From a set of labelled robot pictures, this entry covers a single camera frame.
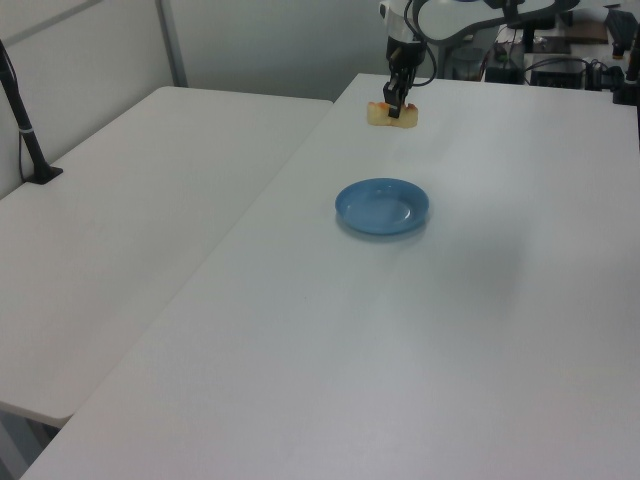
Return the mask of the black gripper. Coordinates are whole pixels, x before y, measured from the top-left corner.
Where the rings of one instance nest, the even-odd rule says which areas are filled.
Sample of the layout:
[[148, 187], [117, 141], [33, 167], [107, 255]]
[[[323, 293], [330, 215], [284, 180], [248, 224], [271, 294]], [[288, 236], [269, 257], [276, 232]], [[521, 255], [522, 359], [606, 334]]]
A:
[[387, 39], [386, 59], [392, 79], [383, 87], [384, 101], [388, 105], [388, 116], [398, 119], [403, 98], [411, 90], [418, 67], [426, 57], [426, 45], [420, 42], [406, 43], [393, 37]]

